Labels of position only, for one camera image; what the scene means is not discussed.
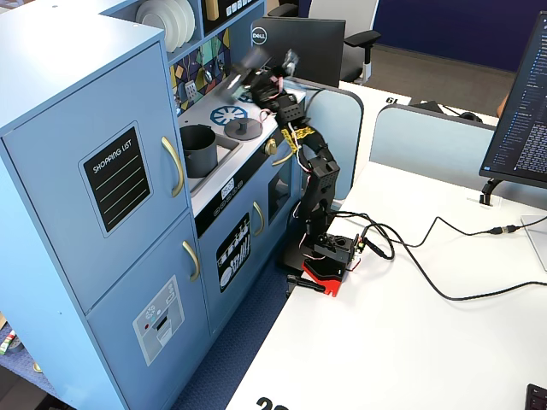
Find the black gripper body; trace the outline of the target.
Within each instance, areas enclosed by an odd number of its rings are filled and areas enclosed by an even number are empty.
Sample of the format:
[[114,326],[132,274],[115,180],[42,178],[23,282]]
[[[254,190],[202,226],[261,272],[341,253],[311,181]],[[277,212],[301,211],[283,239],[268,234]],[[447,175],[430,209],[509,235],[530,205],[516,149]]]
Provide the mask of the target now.
[[284,88],[284,79],[289,73],[286,68],[274,67],[270,77],[255,77],[257,86],[253,90],[253,103],[260,108],[286,108],[295,104],[296,97]]

